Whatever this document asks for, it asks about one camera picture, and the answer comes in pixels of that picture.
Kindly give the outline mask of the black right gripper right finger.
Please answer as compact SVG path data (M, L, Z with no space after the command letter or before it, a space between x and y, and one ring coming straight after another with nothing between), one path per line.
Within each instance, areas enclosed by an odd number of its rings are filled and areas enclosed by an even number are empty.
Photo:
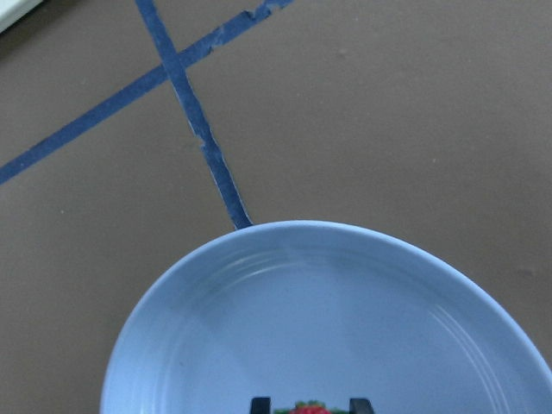
M350 414L373 414L373 407L367 398L351 398L349 400Z

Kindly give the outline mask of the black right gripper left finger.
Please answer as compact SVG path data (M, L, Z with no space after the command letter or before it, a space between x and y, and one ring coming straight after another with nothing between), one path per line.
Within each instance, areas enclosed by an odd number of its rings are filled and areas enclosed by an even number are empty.
M251 414L270 414L271 398L255 397L251 399Z

